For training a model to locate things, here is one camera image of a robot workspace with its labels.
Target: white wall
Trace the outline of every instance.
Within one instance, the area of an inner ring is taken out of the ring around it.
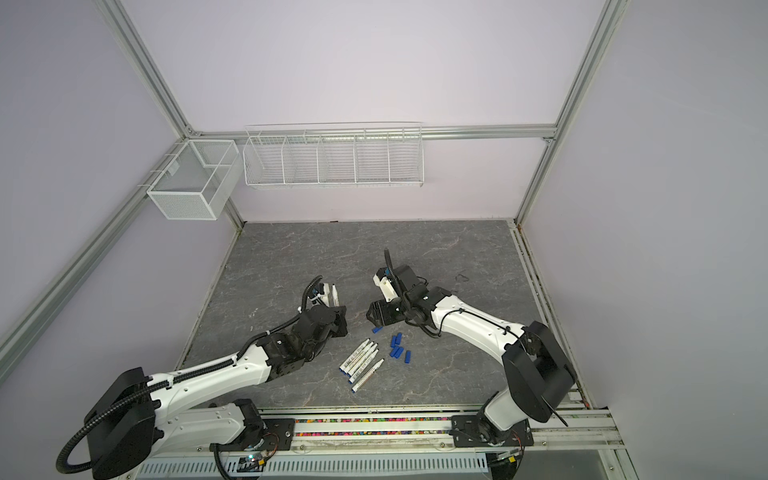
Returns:
[[[768,4],[634,0],[524,228],[640,478],[765,478]]]
[[[0,3],[0,111],[1,335],[175,137],[88,0]],[[147,204],[0,386],[0,478],[62,478],[119,373],[174,367],[232,235]]]
[[[514,217],[545,143],[541,138],[424,142],[423,187],[254,190],[233,199],[249,222]]]
[[[2,478],[62,480],[56,456],[114,379],[175,367],[232,235],[227,218],[170,221],[147,204],[0,387]]]
[[[192,125],[554,123],[604,0],[127,0]]]
[[[190,123],[243,131],[312,122],[553,124],[604,0],[124,3]],[[422,189],[240,185],[233,200],[247,221],[513,217],[542,146],[431,141]]]
[[[0,3],[0,335],[176,140],[88,0]]]

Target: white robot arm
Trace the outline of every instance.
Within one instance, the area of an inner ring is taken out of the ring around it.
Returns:
[[[373,302],[367,318],[376,326],[405,321],[427,335],[459,336],[504,366],[508,388],[491,397],[470,431],[483,443],[497,445],[511,427],[531,417],[547,422],[576,383],[574,368],[551,331],[542,323],[530,326],[488,315],[439,286],[429,289],[411,268],[386,266],[374,275],[384,300]]]
[[[309,362],[330,337],[345,336],[346,307],[336,287],[315,277],[302,295],[299,313],[272,330],[249,338],[232,355],[175,372],[146,376],[141,368],[122,373],[86,415],[84,426],[61,450],[56,469],[91,469],[95,480],[129,472],[146,458],[183,447],[211,444],[219,450],[277,449],[267,423],[249,399],[222,407],[193,409],[224,393],[286,375]],[[91,460],[70,465],[69,455],[88,439]]]

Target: white wire basket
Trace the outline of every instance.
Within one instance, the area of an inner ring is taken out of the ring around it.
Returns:
[[[188,140],[147,190],[169,220],[216,220],[243,174],[232,140]]]
[[[243,165],[246,184],[257,189],[424,183],[420,127],[249,133]]]

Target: white marker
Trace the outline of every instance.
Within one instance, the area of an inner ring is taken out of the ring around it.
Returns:
[[[366,369],[368,368],[368,365],[370,365],[370,364],[371,364],[371,362],[373,361],[373,359],[375,359],[375,358],[376,358],[376,354],[378,354],[378,353],[379,353],[379,350],[378,350],[378,349],[376,349],[376,350],[373,350],[373,353],[372,353],[371,355],[368,355],[368,359],[365,361],[365,363],[363,363],[363,364],[360,366],[360,368],[358,368],[358,369],[357,369],[357,372],[355,372],[355,373],[352,375],[352,377],[350,377],[350,378],[349,378],[349,383],[354,383],[354,382],[355,382],[355,380],[357,380],[357,377],[359,377],[359,376],[360,376],[360,375],[361,375],[363,372],[365,372],[365,371],[366,371]]]
[[[357,362],[355,362],[354,365],[352,365],[352,368],[350,368],[349,371],[346,373],[347,375],[352,376],[352,375],[355,375],[355,373],[359,372],[360,367],[362,367],[363,363],[366,362],[366,360],[368,359],[368,357],[371,356],[374,350],[377,350],[379,348],[378,343],[371,343],[369,346],[371,348],[366,349],[363,352],[362,356],[357,360]]]
[[[373,375],[373,373],[376,371],[376,369],[378,369],[382,365],[382,363],[384,363],[384,359],[381,359],[378,362],[376,362],[376,364],[371,367],[371,369],[368,371],[368,373],[363,375],[362,378],[360,379],[360,381],[357,382],[357,385],[352,387],[352,391],[353,392],[357,392],[360,389],[360,387],[362,386],[362,384],[367,382],[368,379],[371,378],[371,375]]]
[[[368,352],[373,350],[373,348],[374,348],[374,343],[373,342],[371,342],[368,345],[364,346],[362,348],[362,350],[360,350],[357,353],[357,355],[352,357],[352,360],[349,361],[349,364],[346,367],[344,367],[342,372],[344,372],[347,376],[349,376],[349,371],[352,370],[352,368],[354,368],[355,364],[357,364]]]
[[[374,342],[369,343],[366,348],[362,350],[362,353],[359,357],[357,357],[357,360],[353,362],[353,364],[346,370],[346,374],[349,376],[352,376],[354,372],[357,371],[357,369],[362,365],[363,362],[366,361],[366,357],[376,349],[378,345]]]
[[[341,371],[342,371],[342,372],[345,372],[345,371],[346,371],[346,370],[345,370],[345,368],[349,366],[349,364],[352,362],[352,359],[353,359],[353,358],[355,358],[355,356],[357,356],[358,354],[360,354],[360,353],[362,352],[362,350],[363,350],[364,348],[366,348],[366,345],[367,345],[367,344],[368,344],[368,342],[370,342],[370,341],[371,341],[370,339],[366,339],[366,341],[365,341],[365,342],[363,342],[363,343],[360,343],[360,346],[359,346],[359,347],[357,347],[357,349],[356,349],[354,352],[352,352],[352,355],[350,355],[350,356],[346,357],[346,360],[344,360],[344,363],[342,363],[342,364],[339,366],[339,368],[341,369]]]

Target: table surface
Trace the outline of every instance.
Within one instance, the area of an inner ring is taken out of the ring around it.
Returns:
[[[451,290],[498,318],[539,319],[508,225],[503,220],[248,223],[216,285],[184,366],[236,352],[255,333],[296,314],[315,275],[336,284],[349,334],[329,339],[312,362],[258,386],[230,392],[219,404],[251,398],[257,408],[368,405],[480,405],[506,387],[502,366],[456,336],[433,339],[397,323],[372,333],[369,304],[382,298],[373,274],[388,247],[395,266],[408,264],[430,286]],[[411,351],[410,364],[389,357],[392,335]],[[384,363],[353,393],[339,365],[366,338]]]

